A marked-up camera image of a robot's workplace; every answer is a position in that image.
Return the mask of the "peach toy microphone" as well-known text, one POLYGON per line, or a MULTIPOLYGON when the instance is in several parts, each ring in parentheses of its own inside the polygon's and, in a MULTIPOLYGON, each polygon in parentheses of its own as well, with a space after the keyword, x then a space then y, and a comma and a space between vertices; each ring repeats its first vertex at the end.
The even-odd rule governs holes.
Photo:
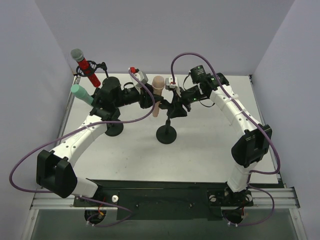
MULTIPOLYGON (((153 94, 157 96, 162 96, 163 89, 165 88, 165 79, 162 76, 157 75, 153 78, 151 86, 153 89, 153 94)), ((154 118, 156 118, 159 114, 159 110, 160 110, 159 104, 160 104, 160 101, 157 100, 155 102, 155 107, 152 112, 152 116, 154 118)))

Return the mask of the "black round-base stand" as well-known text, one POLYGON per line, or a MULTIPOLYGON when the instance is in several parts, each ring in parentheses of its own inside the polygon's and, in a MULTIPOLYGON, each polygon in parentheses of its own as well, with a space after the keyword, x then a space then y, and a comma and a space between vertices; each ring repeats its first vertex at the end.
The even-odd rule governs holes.
MULTIPOLYGON (((92 110, 90 111, 90 115, 98 116, 101 118, 101 121, 111 121, 111 122, 119 122, 120 110, 116 107, 113 100, 107 100, 107 93, 103 90, 103 88, 97 87, 92 95, 92 110)), ((122 123, 107 123, 106 124, 106 132, 105 134, 109 137, 116 137, 120 135, 124 129, 124 125, 122 123)))
POLYGON ((167 110, 165 124, 160 126, 156 131, 156 139, 165 145, 173 143, 177 138, 177 132, 175 128, 171 126, 171 111, 172 110, 167 110))

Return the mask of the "black tripod microphone stand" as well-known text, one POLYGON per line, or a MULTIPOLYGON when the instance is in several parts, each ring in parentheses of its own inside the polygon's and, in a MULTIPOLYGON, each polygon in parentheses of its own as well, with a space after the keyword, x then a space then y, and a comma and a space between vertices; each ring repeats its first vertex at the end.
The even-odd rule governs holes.
POLYGON ((106 75, 106 77, 109 77, 108 74, 108 68, 105 62, 102 63, 96 63, 93 60, 87 60, 86 61, 89 64, 89 67, 86 69, 82 69, 80 65, 76 67, 76 74, 80 77, 89 77, 96 73, 97 69, 102 69, 106 75))

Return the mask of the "black round-base stand front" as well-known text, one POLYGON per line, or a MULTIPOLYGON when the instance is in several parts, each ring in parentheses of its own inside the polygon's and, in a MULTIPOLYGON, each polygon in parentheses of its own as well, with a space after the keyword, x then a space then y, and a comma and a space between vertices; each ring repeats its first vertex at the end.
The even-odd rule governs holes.
POLYGON ((173 143, 177 138, 177 132, 175 128, 171 126, 171 111, 172 110, 167 110, 165 124, 160 126, 156 131, 156 139, 165 145, 173 143))

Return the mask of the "mint green toy microphone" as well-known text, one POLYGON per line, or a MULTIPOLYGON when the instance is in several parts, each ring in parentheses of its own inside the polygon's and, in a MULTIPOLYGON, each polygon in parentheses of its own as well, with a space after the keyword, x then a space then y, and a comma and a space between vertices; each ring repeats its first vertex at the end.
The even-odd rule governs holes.
POLYGON ((88 92, 79 84, 74 84, 71 88, 70 88, 71 93, 78 98, 79 100, 82 100, 83 102, 85 102, 88 105, 92 105, 93 103, 93 97, 91 95, 88 94, 88 92))

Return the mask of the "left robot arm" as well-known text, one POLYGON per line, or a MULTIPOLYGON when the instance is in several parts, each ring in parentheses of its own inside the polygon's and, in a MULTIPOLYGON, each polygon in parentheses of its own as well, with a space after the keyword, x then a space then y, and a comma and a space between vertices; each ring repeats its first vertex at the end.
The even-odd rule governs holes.
POLYGON ((120 121, 120 108, 139 103, 142 109, 152 108, 161 97, 154 94, 144 73, 131 76, 132 88, 121 88, 117 77, 103 80, 93 95, 78 84, 71 92, 92 107, 81 126, 70 132, 66 140, 51 151, 42 150, 37 155, 36 183, 61 198, 70 195, 92 198, 98 185, 92 180, 77 177, 74 171, 78 159, 101 135, 115 137, 122 133, 124 123, 120 121))

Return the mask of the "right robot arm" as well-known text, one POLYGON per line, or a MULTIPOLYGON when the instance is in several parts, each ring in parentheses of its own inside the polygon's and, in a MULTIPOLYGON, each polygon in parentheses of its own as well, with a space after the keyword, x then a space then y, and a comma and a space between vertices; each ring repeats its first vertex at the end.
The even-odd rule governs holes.
POLYGON ((268 125, 261 125, 249 114, 223 74, 211 75, 205 72, 202 65, 198 65, 188 75, 194 84, 189 89, 180 87, 172 77, 164 79, 157 76, 153 79, 151 86, 156 96, 161 96, 163 90, 173 93, 171 102, 164 99, 157 102, 152 112, 157 117, 159 110, 167 111, 165 125, 158 128, 156 138, 163 144, 173 143, 177 132, 171 126, 171 119, 186 117, 191 111, 192 103, 210 100, 239 135, 239 140, 231 149, 235 165, 226 182, 226 191, 228 194, 243 193, 248 188, 251 171, 269 150, 268 140, 272 136, 272 129, 268 125))

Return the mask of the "red glitter microphone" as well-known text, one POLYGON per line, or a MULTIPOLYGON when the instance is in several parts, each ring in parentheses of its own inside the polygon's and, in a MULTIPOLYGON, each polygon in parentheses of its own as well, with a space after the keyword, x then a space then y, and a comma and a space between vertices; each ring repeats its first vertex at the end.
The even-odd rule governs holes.
POLYGON ((79 48, 75 48, 71 50, 70 55, 72 59, 77 62, 79 69, 83 73, 82 75, 86 76, 95 88, 98 88, 101 85, 101 82, 97 78, 90 63, 85 59, 83 51, 79 48))

